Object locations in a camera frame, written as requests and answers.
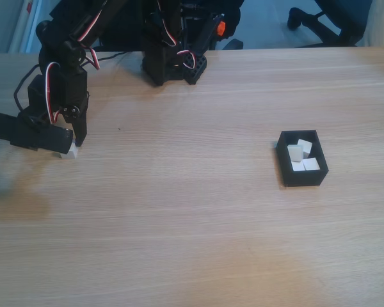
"wood grain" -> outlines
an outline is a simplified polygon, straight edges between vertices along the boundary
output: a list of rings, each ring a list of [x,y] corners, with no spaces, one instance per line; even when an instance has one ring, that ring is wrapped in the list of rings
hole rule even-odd
[[[76,161],[0,141],[0,306],[384,307],[384,49],[208,60],[197,86],[90,68]],[[0,55],[0,112],[35,63]],[[330,172],[286,189],[301,129]]]

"black wire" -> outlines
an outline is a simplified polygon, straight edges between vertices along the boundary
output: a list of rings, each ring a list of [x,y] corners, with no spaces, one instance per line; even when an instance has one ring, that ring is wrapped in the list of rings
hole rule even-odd
[[[113,56],[108,56],[106,58],[98,59],[98,62],[106,61],[107,59],[113,59],[113,58],[116,58],[117,56],[121,56],[125,53],[128,53],[128,51],[119,52],[119,53],[114,54]],[[81,67],[84,67],[85,65],[88,65],[88,64],[90,64],[90,62],[87,61],[84,64],[82,64]]]
[[[37,65],[34,65],[33,68],[23,77],[23,79],[21,79],[20,81],[20,84],[19,86],[16,88],[15,92],[14,92],[14,101],[15,101],[15,104],[17,104],[17,107],[19,108],[20,112],[23,112],[24,109],[22,108],[21,104],[20,104],[20,101],[19,101],[19,98],[17,97],[17,95],[19,94],[19,91],[21,89],[21,87],[23,86],[24,82],[26,82],[27,78],[38,68],[40,67],[39,64]]]
[[[113,59],[113,58],[116,58],[117,56],[121,56],[121,55],[123,55],[123,54],[125,54],[125,53],[128,53],[128,52],[127,52],[127,51],[119,52],[119,53],[114,54],[113,56],[108,56],[108,57],[106,57],[106,58],[98,59],[98,62],[106,61],[106,60],[108,60],[108,59]],[[90,62],[86,62],[86,63],[82,64],[81,67],[84,67],[84,66],[87,65],[87,64],[90,64]],[[32,74],[38,67],[40,67],[39,64],[33,66],[33,68],[32,68],[32,69],[31,69],[31,70],[30,70],[30,71],[23,77],[23,79],[21,79],[19,85],[17,86],[17,88],[16,88],[16,90],[15,90],[15,92],[14,92],[14,101],[15,101],[15,104],[17,105],[17,107],[19,108],[20,112],[23,112],[24,109],[22,108],[22,106],[21,106],[21,104],[20,104],[20,101],[19,101],[19,98],[18,98],[17,95],[19,94],[19,91],[21,90],[21,88],[22,88],[24,82],[26,82],[27,78],[28,78],[29,76],[31,76],[31,74]]]

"white block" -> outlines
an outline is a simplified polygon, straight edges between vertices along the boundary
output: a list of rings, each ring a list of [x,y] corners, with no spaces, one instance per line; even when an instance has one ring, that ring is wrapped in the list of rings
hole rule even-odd
[[[68,154],[60,154],[62,159],[76,159],[78,156],[78,147],[76,146],[76,142],[73,141],[70,147],[70,150],[68,151]]]
[[[293,162],[301,162],[303,160],[303,146],[301,145],[288,145],[290,160]]]
[[[316,158],[304,159],[303,165],[307,171],[318,171],[320,169],[319,163]]]
[[[292,161],[292,168],[294,171],[305,171],[305,166],[303,165],[303,162]]]
[[[304,139],[299,139],[297,145],[303,146],[303,158],[307,159],[308,155],[310,155],[310,152],[312,151],[313,143],[305,141]]]

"chair wheel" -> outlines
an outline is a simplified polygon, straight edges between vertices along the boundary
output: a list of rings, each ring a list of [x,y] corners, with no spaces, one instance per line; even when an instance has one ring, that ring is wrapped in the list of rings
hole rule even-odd
[[[293,17],[293,16],[289,15],[289,19],[287,20],[287,27],[290,30],[294,31],[295,29],[300,27],[300,25],[301,25],[300,20],[298,20],[296,17]]]

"orange part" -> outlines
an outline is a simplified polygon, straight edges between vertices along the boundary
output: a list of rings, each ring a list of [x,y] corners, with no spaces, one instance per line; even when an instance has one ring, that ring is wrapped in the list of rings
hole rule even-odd
[[[218,26],[218,35],[222,36],[226,30],[226,23],[224,21],[221,21]]]

